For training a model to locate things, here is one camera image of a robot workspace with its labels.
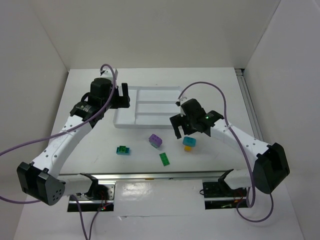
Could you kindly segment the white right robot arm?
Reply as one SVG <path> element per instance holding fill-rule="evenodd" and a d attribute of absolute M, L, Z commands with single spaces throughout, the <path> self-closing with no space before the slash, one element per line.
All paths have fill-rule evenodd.
<path fill-rule="evenodd" d="M 204 133 L 223 142 L 239 153 L 245 153 L 252 171 L 248 169 L 227 170 L 219 184 L 227 190 L 256 187 L 264 194 L 271 194 L 290 174 L 284 148 L 260 141 L 237 127 L 226 124 L 225 118 L 218 112 L 206 112 L 200 103 L 192 98 L 178 100 L 175 103 L 180 113 L 170 118 L 175 136 Z"/>

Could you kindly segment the teal round lego brick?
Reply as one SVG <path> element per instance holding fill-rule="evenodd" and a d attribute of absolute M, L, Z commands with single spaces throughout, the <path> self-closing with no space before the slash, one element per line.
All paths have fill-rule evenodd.
<path fill-rule="evenodd" d="M 183 138 L 183 141 L 182 141 L 182 144 L 184 146 L 188 146 L 188 147 L 191 147 L 191 148 L 195 147 L 196 143 L 197 143 L 197 140 L 195 138 L 189 137 L 189 136 L 185 136 Z"/>

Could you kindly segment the white plastic divided tray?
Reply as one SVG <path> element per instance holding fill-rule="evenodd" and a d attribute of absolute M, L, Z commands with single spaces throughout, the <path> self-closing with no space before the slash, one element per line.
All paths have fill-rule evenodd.
<path fill-rule="evenodd" d="M 170 117 L 180 113 L 176 105 L 179 86 L 129 86 L 130 107 L 115 110 L 118 129 L 171 129 Z"/>

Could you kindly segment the small green lego brick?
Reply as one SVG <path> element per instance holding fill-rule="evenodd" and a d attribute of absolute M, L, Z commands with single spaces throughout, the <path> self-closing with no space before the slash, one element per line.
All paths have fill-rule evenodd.
<path fill-rule="evenodd" d="M 119 146 L 118 152 L 123 154 L 123 153 L 126 153 L 126 150 L 127 150 L 126 146 Z"/>

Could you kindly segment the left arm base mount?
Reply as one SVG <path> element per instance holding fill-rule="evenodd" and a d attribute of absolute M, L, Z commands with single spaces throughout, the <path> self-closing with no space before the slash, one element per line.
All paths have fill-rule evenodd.
<path fill-rule="evenodd" d="M 65 183 L 64 194 L 69 197 L 68 212 L 78 212 L 77 203 L 83 212 L 114 210 L 115 180 L 89 173 L 60 175 L 59 179 Z"/>

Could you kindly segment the aluminium front rail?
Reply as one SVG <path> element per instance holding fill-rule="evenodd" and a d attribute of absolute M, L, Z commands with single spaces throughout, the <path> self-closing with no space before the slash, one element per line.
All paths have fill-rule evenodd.
<path fill-rule="evenodd" d="M 178 172 L 139 172 L 139 173 L 90 173 L 99 184 L 115 184 L 119 181 L 166 181 L 166 180 L 203 180 L 217 181 L 226 170 L 222 171 L 178 171 Z"/>

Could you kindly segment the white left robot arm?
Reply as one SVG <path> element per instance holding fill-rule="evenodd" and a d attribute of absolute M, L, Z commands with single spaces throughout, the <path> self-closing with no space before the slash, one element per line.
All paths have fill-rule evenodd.
<path fill-rule="evenodd" d="M 22 191 L 49 206 L 56 204 L 63 196 L 85 194 L 92 199 L 107 195 L 107 188 L 88 173 L 71 177 L 59 175 L 70 154 L 108 109 L 129 106 L 127 83 L 115 86 L 110 79 L 95 78 L 90 84 L 90 91 L 70 111 L 60 135 L 31 163 L 21 162 L 17 167 Z"/>

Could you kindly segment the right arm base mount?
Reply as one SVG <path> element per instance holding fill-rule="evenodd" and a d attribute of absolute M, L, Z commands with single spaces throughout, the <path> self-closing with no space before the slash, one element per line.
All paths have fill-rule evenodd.
<path fill-rule="evenodd" d="M 199 194 L 204 197 L 206 210 L 248 208 L 246 203 L 247 189 L 231 189 L 226 183 L 227 174 L 233 169 L 226 171 L 217 181 L 205 181 Z"/>

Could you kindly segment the aluminium rail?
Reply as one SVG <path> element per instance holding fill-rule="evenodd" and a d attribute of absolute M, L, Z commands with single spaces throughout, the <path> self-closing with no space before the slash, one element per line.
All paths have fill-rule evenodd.
<path fill-rule="evenodd" d="M 226 170 L 222 171 L 178 171 L 178 172 L 139 172 L 139 173 L 90 173 L 99 184 L 115 184 L 119 181 L 166 181 L 166 180 L 203 180 L 217 181 Z"/>
<path fill-rule="evenodd" d="M 261 132 L 261 128 L 258 122 L 257 114 L 252 102 L 252 98 L 249 92 L 249 88 L 244 77 L 244 69 L 242 68 L 235 68 L 235 75 L 238 80 L 238 84 L 240 87 L 240 91 L 244 100 L 244 104 L 248 113 L 249 121 L 252 127 L 253 135 L 255 138 L 263 141 L 263 135 Z"/>

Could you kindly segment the yellow lego brick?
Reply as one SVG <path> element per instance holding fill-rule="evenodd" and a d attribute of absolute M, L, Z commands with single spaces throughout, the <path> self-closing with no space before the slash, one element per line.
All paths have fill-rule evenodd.
<path fill-rule="evenodd" d="M 186 151 L 186 152 L 191 152 L 192 151 L 192 147 L 190 147 L 190 146 L 185 146 L 184 147 L 184 150 Z"/>

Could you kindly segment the green flat lego plate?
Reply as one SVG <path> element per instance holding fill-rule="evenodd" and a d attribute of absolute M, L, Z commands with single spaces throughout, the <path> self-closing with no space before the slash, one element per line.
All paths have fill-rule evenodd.
<path fill-rule="evenodd" d="M 160 157 L 160 160 L 161 160 L 164 167 L 170 165 L 170 161 L 169 161 L 168 156 L 165 152 L 160 153 L 159 157 Z"/>

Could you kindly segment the aluminium right side rail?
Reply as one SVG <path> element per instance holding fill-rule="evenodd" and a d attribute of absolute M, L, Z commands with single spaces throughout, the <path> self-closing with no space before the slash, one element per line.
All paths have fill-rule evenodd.
<path fill-rule="evenodd" d="M 244 77 L 244 69 L 242 68 L 235 68 L 235 75 L 238 80 L 238 84 L 240 87 L 240 91 L 244 100 L 244 104 L 248 113 L 249 121 L 252 127 L 253 135 L 255 138 L 263 141 L 263 135 L 261 132 L 261 128 L 258 122 L 257 114 L 252 102 L 252 98 L 249 92 L 249 88 Z"/>

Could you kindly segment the purple lego brick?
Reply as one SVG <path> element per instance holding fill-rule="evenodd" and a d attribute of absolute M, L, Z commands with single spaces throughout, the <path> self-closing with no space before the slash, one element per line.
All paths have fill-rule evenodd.
<path fill-rule="evenodd" d="M 148 138 L 148 141 L 156 149 L 159 148 L 163 143 L 163 140 L 160 137 L 158 137 L 157 135 L 155 135 L 155 134 L 152 134 Z"/>

